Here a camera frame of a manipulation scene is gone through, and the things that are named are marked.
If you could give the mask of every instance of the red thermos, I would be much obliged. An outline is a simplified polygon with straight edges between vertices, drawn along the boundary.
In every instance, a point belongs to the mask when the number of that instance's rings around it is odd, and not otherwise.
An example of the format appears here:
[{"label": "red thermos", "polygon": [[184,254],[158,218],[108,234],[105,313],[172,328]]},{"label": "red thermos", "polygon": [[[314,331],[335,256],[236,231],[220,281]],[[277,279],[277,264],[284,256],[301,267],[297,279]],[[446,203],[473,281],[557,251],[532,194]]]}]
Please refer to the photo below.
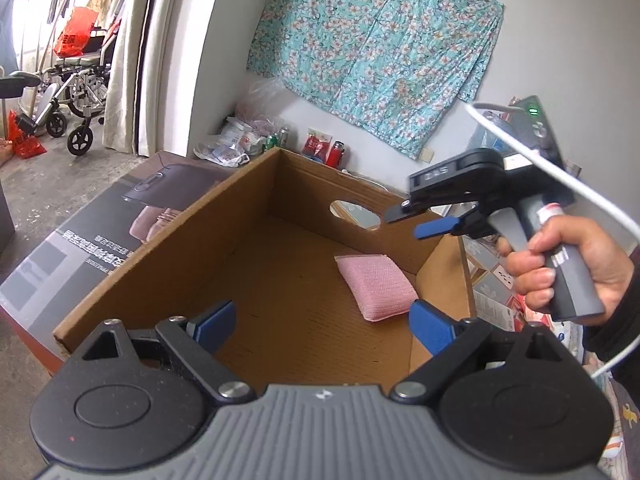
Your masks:
[{"label": "red thermos", "polygon": [[325,164],[331,166],[332,168],[337,168],[340,166],[340,161],[342,160],[342,156],[344,155],[344,143],[340,142],[340,140],[336,140],[334,145],[329,152],[329,155],[326,158]]}]

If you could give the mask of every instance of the blue pad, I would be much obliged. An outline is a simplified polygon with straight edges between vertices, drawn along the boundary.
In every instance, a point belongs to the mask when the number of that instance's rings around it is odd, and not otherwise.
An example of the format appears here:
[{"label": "blue pad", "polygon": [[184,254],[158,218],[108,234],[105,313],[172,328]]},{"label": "blue pad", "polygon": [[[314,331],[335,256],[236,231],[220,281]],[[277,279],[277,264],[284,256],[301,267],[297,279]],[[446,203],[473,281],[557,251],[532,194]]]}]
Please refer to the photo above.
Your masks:
[{"label": "blue pad", "polygon": [[236,306],[232,301],[221,301],[187,324],[187,334],[213,354],[236,329]]},{"label": "blue pad", "polygon": [[433,236],[445,235],[450,233],[456,225],[458,225],[458,218],[455,216],[446,216],[417,225],[414,229],[414,236],[418,240],[424,240],[425,238],[431,238]]},{"label": "blue pad", "polygon": [[409,308],[409,328],[424,347],[437,355],[456,338],[457,321],[424,300],[416,300]]}]

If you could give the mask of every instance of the person's arm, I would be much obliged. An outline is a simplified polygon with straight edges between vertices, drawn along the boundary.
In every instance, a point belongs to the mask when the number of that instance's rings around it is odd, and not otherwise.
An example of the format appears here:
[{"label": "person's arm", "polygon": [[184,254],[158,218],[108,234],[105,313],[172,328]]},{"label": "person's arm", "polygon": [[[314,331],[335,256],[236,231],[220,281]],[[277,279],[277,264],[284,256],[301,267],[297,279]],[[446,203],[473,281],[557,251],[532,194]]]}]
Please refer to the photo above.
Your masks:
[{"label": "person's arm", "polygon": [[[590,270],[606,312],[584,320],[584,347],[601,361],[609,361],[640,333],[640,273],[619,245],[593,220],[572,216],[549,219],[526,251],[513,253],[503,238],[498,248],[506,256],[505,268],[516,277],[514,289],[526,295],[529,308],[545,311],[553,297],[553,269],[544,267],[543,253],[560,242],[575,245]],[[640,351],[612,370],[613,376],[640,405]]]}]

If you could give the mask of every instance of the pink sponge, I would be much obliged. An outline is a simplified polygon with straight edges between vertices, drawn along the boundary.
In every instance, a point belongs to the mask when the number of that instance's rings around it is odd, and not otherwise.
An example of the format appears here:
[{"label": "pink sponge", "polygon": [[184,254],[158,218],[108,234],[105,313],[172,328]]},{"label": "pink sponge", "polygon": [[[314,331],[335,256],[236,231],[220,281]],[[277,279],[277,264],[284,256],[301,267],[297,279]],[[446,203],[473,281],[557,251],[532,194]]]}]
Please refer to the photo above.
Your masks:
[{"label": "pink sponge", "polygon": [[404,314],[418,299],[402,270],[384,254],[336,256],[335,262],[367,321]]}]

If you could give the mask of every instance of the black sleeve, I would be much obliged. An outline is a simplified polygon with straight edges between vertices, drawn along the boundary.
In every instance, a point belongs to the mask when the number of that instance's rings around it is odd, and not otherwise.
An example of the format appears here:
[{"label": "black sleeve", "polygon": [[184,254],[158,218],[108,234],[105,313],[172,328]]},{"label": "black sleeve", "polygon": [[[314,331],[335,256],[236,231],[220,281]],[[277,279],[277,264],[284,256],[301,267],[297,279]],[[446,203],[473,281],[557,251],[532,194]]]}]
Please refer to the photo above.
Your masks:
[{"label": "black sleeve", "polygon": [[[611,318],[601,327],[585,327],[584,348],[595,352],[601,361],[609,361],[640,334],[640,266],[624,298]],[[640,406],[640,349],[636,349],[612,370],[613,378],[622,384]]]}]

